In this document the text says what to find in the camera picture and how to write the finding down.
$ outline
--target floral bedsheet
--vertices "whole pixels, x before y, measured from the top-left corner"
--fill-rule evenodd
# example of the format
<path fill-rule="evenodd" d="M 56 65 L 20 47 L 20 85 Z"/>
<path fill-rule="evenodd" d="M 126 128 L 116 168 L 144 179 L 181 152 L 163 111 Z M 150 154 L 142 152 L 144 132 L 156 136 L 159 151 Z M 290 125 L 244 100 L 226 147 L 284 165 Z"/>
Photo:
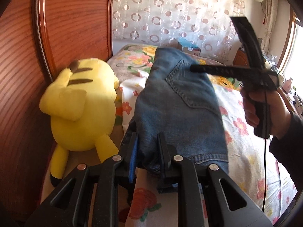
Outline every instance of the floral bedsheet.
<path fill-rule="evenodd" d="M 134 115 L 137 96 L 145 87 L 156 47 L 128 45 L 109 60 L 110 66 L 120 79 L 116 107 L 116 125 L 125 131 Z M 198 58 L 201 64 L 219 64 Z M 297 190 L 287 170 L 269 152 L 267 141 L 267 187 L 264 187 L 264 140 L 254 135 L 253 127 L 245 121 L 243 98 L 239 82 L 210 76 L 213 83 L 228 144 L 229 176 L 261 208 L 266 190 L 265 214 L 275 223 L 293 200 Z M 158 179 L 145 170 L 137 171 L 137 182 L 131 206 L 126 201 L 119 204 L 119 226 L 178 226 L 178 197 L 176 193 L 159 194 Z M 208 226 L 204 211 L 205 226 Z"/>
<path fill-rule="evenodd" d="M 144 44 L 129 44 L 121 49 L 115 56 L 108 60 L 115 74 L 118 76 L 120 82 L 138 76 L 138 71 L 149 73 L 154 62 L 155 52 L 157 47 Z M 190 55 L 201 65 L 221 65 L 221 63 Z M 223 78 L 220 76 L 210 77 L 214 84 L 219 84 L 229 89 L 240 90 L 239 81 L 234 78 Z"/>

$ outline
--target jeans back pocket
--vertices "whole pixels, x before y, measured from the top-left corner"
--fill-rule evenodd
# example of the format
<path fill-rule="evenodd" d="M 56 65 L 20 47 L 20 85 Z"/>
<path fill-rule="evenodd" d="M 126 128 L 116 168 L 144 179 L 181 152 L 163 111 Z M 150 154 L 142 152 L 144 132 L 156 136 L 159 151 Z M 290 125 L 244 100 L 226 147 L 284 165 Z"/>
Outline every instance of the jeans back pocket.
<path fill-rule="evenodd" d="M 180 60 L 166 82 L 188 107 L 207 109 L 221 118 L 215 90 L 207 74 L 191 72 L 190 65 L 189 61 Z"/>

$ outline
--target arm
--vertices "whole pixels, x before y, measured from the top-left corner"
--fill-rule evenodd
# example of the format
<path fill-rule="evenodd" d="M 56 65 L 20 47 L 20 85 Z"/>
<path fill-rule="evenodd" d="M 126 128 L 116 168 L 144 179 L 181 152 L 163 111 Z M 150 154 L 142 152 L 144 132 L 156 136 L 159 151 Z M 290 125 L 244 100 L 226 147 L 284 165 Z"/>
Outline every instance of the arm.
<path fill-rule="evenodd" d="M 252 101 L 264 102 L 264 91 L 247 93 L 241 91 L 245 118 L 249 125 L 256 127 L 259 118 L 256 116 Z M 303 122 L 295 114 L 290 113 L 277 91 L 266 92 L 267 103 L 270 106 L 271 130 L 274 136 L 269 151 L 283 164 L 294 181 L 298 191 L 303 189 Z"/>
<path fill-rule="evenodd" d="M 303 189 L 303 121 L 296 114 L 292 113 L 291 116 L 287 133 L 280 140 L 274 137 L 269 151 L 287 169 L 300 192 Z"/>

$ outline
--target wooden cabinet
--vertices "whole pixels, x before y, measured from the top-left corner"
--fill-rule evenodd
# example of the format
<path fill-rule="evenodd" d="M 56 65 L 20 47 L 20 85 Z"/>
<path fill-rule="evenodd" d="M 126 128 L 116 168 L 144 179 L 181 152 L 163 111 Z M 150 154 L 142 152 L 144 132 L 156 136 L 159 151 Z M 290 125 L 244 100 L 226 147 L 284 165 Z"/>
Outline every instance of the wooden cabinet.
<path fill-rule="evenodd" d="M 237 54 L 234 58 L 233 66 L 249 67 L 247 56 L 241 49 L 238 49 L 237 51 Z"/>

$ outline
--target wooden headboard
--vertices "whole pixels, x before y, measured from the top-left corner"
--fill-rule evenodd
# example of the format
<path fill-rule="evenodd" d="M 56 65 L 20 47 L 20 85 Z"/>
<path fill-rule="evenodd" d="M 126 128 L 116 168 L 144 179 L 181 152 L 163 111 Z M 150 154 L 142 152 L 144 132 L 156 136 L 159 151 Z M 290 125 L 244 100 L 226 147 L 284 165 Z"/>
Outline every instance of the wooden headboard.
<path fill-rule="evenodd" d="M 39 100 L 74 59 L 112 55 L 111 0 L 11 0 L 0 17 L 0 203 L 25 221 L 55 145 Z"/>

